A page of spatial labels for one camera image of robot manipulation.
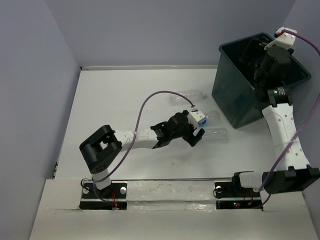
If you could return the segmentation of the clear bottle white blue cap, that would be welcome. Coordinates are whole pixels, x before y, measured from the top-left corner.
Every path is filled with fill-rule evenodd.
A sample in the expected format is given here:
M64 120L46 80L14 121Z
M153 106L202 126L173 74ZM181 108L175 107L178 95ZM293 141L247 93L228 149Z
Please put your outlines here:
M205 143L227 143L228 132L224 127L205 128L202 136L202 142Z

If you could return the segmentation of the clear bottle blue label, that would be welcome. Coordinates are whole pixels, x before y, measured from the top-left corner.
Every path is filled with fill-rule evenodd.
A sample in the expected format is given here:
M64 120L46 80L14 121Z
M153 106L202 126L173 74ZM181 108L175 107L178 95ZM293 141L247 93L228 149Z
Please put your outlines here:
M200 124L200 126L219 126L221 123L220 113L216 110L211 110L205 113L206 119Z

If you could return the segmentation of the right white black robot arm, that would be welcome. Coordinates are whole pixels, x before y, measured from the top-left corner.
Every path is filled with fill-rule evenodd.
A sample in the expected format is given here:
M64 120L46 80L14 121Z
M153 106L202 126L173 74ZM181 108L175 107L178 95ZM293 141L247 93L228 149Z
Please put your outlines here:
M291 67L294 37L289 40L274 39L269 43L252 41L241 62L253 67L255 97L266 104L262 110L273 141L277 160L270 171L237 172L230 183L235 196L252 189L268 194L301 192L320 177L306 158L296 129L293 100L285 78Z

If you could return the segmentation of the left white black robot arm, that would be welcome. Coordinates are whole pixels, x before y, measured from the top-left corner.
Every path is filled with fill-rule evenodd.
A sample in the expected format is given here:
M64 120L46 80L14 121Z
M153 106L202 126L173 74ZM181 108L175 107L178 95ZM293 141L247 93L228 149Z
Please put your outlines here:
M112 191L108 168L120 152L163 148L179 138L194 147L202 139L205 130L201 128L197 134L194 132L206 120L201 110L193 109L191 112L178 112L168 121L143 130L113 130L110 125L100 127L79 146L92 176L94 193L106 199Z

